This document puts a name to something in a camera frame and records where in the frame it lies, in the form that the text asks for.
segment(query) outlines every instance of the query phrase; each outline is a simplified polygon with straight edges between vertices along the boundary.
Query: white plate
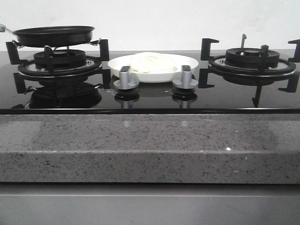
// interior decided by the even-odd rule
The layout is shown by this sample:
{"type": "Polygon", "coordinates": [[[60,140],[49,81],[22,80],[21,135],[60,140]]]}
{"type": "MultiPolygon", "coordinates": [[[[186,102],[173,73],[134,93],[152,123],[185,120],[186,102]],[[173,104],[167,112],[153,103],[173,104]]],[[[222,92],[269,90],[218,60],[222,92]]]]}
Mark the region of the white plate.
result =
{"type": "MultiPolygon", "coordinates": [[[[183,55],[165,54],[168,55],[175,64],[174,71],[166,73],[140,73],[131,72],[134,79],[139,80],[143,83],[164,83],[171,82],[174,79],[179,79],[181,77],[181,66],[189,65],[191,71],[194,72],[198,66],[198,61],[183,55]]],[[[112,74],[119,77],[119,71],[123,66],[130,66],[131,58],[133,55],[126,55],[112,59],[108,62],[108,66],[112,71],[112,74]]]]}

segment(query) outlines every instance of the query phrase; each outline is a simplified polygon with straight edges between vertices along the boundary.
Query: black glass stovetop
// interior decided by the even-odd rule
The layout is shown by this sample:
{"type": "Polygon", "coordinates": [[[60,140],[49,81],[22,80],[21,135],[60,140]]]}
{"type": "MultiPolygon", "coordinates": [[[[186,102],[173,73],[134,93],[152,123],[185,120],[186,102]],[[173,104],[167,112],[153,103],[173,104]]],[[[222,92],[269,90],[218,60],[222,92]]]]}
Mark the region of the black glass stovetop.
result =
{"type": "MultiPolygon", "coordinates": [[[[279,50],[280,58],[293,56],[293,50],[279,50]]],[[[134,52],[112,52],[111,59],[134,52]]],[[[300,85],[298,79],[274,81],[271,84],[232,82],[222,76],[203,71],[207,61],[200,61],[200,51],[168,51],[199,61],[194,78],[199,85],[192,91],[180,92],[168,83],[140,83],[134,90],[118,92],[112,76],[103,63],[103,73],[83,80],[78,87],[61,88],[53,100],[52,87],[37,81],[25,80],[24,90],[17,90],[17,65],[9,63],[7,52],[0,52],[0,113],[1,114],[89,114],[89,113],[300,113],[300,85]]],[[[213,56],[225,51],[212,51],[213,56]]],[[[32,59],[33,52],[20,56],[32,59]]]]}

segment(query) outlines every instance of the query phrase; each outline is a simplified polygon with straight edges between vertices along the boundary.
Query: pan handle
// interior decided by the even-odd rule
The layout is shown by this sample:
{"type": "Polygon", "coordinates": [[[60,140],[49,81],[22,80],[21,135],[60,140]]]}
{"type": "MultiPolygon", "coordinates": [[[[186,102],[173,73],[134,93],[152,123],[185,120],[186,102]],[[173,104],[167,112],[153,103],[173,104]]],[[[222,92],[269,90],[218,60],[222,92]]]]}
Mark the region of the pan handle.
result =
{"type": "Polygon", "coordinates": [[[0,23],[0,32],[5,32],[5,31],[7,31],[8,33],[10,33],[12,35],[15,35],[17,37],[17,35],[14,34],[13,31],[11,31],[10,29],[8,29],[4,24],[0,23]]]}

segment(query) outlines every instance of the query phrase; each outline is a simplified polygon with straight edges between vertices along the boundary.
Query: frying pan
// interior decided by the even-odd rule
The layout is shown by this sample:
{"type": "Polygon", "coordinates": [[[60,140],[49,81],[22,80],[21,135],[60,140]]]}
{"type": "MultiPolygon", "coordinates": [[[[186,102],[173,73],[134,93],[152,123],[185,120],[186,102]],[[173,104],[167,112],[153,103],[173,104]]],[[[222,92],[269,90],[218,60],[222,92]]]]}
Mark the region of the frying pan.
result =
{"type": "Polygon", "coordinates": [[[92,39],[94,27],[89,26],[58,26],[37,27],[11,31],[0,24],[0,32],[15,35],[21,45],[28,47],[63,47],[88,43],[92,39]]]}

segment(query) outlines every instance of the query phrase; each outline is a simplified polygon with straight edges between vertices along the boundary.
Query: silver knob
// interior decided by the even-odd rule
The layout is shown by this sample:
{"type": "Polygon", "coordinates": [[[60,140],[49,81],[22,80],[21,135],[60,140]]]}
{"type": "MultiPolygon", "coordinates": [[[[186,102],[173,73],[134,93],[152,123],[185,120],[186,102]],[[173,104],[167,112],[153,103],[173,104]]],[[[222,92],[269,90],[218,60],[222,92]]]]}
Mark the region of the silver knob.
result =
{"type": "Polygon", "coordinates": [[[139,86],[139,81],[131,78],[130,66],[124,66],[119,72],[119,80],[113,84],[117,89],[128,90],[139,86]]]}
{"type": "Polygon", "coordinates": [[[181,80],[180,79],[173,80],[173,86],[182,89],[196,88],[198,86],[198,81],[192,79],[191,67],[189,65],[183,65],[181,66],[181,70],[182,70],[181,80]]]}

